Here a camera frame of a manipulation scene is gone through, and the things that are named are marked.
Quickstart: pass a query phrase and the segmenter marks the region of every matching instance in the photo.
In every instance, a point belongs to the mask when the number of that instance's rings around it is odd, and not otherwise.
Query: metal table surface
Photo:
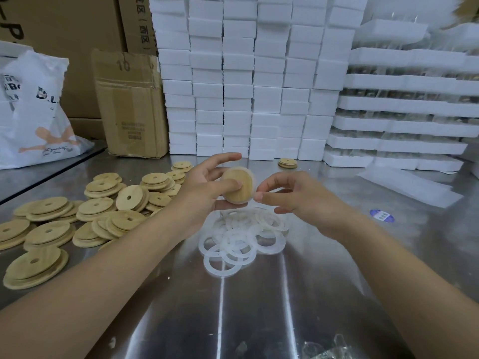
[[[84,186],[103,172],[115,171],[126,184],[137,184],[147,173],[169,171],[171,159],[203,161],[196,156],[118,158],[103,152],[0,205],[0,221],[31,200],[58,195],[82,199]],[[243,159],[229,165],[248,167],[258,181],[279,171],[276,161]],[[365,214],[373,209],[392,214],[394,223],[380,224],[448,282],[479,301],[479,183],[468,168],[456,175],[417,172],[464,195],[449,209],[439,209],[355,177],[360,169],[298,162],[299,170],[318,177]],[[118,314],[89,357],[309,358],[302,356],[305,349],[321,345],[328,350],[335,335],[342,334],[355,358],[412,358],[347,251],[297,218],[288,219],[291,229],[281,254],[258,256],[226,279],[206,272],[197,235],[178,245],[160,263],[159,273]],[[98,249],[77,248],[71,242],[63,248],[70,256],[66,269]],[[22,253],[21,247],[0,252],[0,272]],[[0,307],[33,289],[11,291],[2,286]],[[112,338],[114,348],[109,345]]]
[[[0,189],[0,204],[30,189],[32,186],[48,180],[51,176],[60,174],[72,166],[78,165],[86,159],[95,156],[105,150],[105,148],[106,142],[98,140],[95,141],[95,145],[91,150],[88,150],[80,156],[39,165],[26,166],[19,169],[0,170],[0,181],[2,181],[2,187]]]

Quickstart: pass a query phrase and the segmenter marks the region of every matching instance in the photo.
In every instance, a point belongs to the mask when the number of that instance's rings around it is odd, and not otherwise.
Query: hand
[[[283,187],[275,193],[270,191]],[[279,172],[271,175],[260,186],[254,200],[277,206],[277,214],[293,213],[301,220],[314,225],[321,234],[335,240],[354,228],[354,221],[362,219],[348,204],[326,189],[305,171]]]
[[[237,209],[247,204],[234,205],[226,200],[218,200],[224,193],[241,188],[241,182],[233,179],[215,181],[228,168],[218,168],[219,164],[241,159],[239,153],[227,153],[211,156],[188,172],[180,191],[165,208],[180,216],[188,238],[200,230],[208,214],[214,210]]]

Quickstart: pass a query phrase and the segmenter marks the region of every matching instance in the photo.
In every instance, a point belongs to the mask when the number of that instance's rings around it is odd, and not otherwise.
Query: stainless steel table
[[[0,205],[0,221],[25,202],[64,195],[83,198],[84,186],[99,173],[115,171],[126,184],[150,172],[166,172],[174,161],[118,158],[101,153]],[[259,181],[279,171],[276,162],[242,161]],[[299,161],[298,169],[318,177],[330,190],[365,214],[383,210],[394,223],[381,223],[414,254],[465,294],[479,301],[479,183],[465,167],[460,174],[416,172],[450,184],[464,198],[449,209],[409,199],[355,177],[361,169],[330,168]],[[210,216],[206,225],[211,224]],[[283,253],[258,256],[235,276],[207,274],[198,236],[178,245],[153,277],[132,297],[91,351],[90,358],[301,358],[302,350],[332,347],[342,334],[356,358],[412,358],[388,316],[372,295],[347,251],[316,229],[291,219]],[[67,269],[97,248],[63,246]],[[20,247],[0,252],[0,272],[22,254]],[[0,288],[0,307],[24,291]]]
[[[0,204],[9,199],[20,195],[31,187],[34,187],[48,180],[50,177],[58,175],[72,166],[89,159],[92,156],[105,150],[105,141],[95,141],[95,145],[80,156],[70,157],[68,159],[53,161],[45,164],[26,166],[20,169],[0,170]]]

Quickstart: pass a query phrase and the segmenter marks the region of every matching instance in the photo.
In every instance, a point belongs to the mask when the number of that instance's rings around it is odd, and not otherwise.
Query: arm
[[[477,356],[479,305],[306,172],[272,175],[255,200],[341,243],[418,359]]]
[[[0,348],[9,358],[84,358],[160,260],[196,233],[212,210],[238,206],[217,200],[235,191],[218,179],[241,154],[213,156],[193,168],[177,197],[110,247],[0,312]]]

